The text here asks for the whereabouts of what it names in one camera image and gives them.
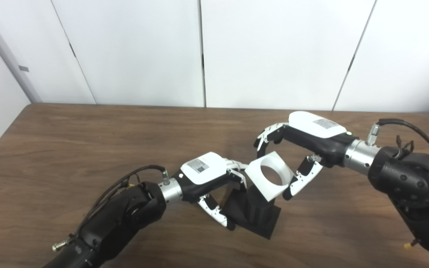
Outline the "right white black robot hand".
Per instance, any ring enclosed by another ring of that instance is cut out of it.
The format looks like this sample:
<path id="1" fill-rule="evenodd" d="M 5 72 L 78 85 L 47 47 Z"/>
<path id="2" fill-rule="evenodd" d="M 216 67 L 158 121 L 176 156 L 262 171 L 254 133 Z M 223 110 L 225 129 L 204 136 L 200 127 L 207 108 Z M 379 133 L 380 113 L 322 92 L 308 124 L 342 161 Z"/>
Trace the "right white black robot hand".
<path id="1" fill-rule="evenodd" d="M 345 167 L 347 148 L 358 137 L 349 134 L 342 125 L 305 111 L 289 114 L 288 122 L 266 127 L 254 142 L 257 158 L 266 154 L 269 143 L 279 144 L 286 140 L 311 152 L 291 178 L 282 196 L 291 200 L 311 182 L 320 171 L 334 166 Z"/>

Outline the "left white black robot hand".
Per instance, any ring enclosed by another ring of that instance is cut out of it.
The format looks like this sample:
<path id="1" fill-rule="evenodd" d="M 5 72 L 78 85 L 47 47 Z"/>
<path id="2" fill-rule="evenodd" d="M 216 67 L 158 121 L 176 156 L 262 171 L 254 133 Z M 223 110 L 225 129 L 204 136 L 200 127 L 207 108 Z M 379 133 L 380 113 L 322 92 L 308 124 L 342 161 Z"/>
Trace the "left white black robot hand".
<path id="1" fill-rule="evenodd" d="M 240 191 L 246 192 L 248 185 L 242 171 L 247 167 L 210 151 L 184 163 L 170 179 L 171 190 L 163 195 L 166 202 L 196 203 L 224 228 L 234 230 L 235 223 L 222 212 L 211 192 L 230 182 L 238 183 Z"/>

